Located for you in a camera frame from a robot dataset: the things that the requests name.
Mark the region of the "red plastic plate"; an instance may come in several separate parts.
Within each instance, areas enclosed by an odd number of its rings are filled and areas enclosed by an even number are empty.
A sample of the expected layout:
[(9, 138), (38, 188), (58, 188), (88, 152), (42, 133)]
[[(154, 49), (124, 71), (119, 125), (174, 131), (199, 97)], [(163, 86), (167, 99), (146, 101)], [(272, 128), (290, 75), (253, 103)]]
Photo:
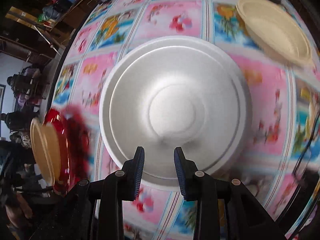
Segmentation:
[(73, 171), (72, 155), (68, 138), (66, 118), (56, 109), (51, 108), (44, 118), (44, 124), (53, 125), (59, 142), (60, 170), (55, 178), (54, 192), (65, 196), (74, 186), (75, 174)]

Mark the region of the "floral patterned tablecloth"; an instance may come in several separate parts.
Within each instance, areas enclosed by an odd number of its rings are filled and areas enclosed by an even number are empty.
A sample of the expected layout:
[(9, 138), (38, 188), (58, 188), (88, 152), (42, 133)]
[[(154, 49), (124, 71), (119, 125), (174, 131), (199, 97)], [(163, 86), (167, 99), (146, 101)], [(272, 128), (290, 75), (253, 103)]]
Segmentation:
[(234, 173), (273, 219), (299, 188), (292, 171), (319, 170), (319, 51), (312, 44), (313, 68), (288, 69), (272, 61), (251, 40), (236, 11), (238, 0), (113, 0), (95, 7), (59, 64), (52, 107), (71, 118), (69, 134), (85, 156), (75, 155), (63, 172), (68, 186), (82, 178), (99, 180), (116, 170), (99, 130), (103, 85), (114, 65), (151, 39), (184, 35), (212, 42), (244, 73), (253, 102), (252, 135)]

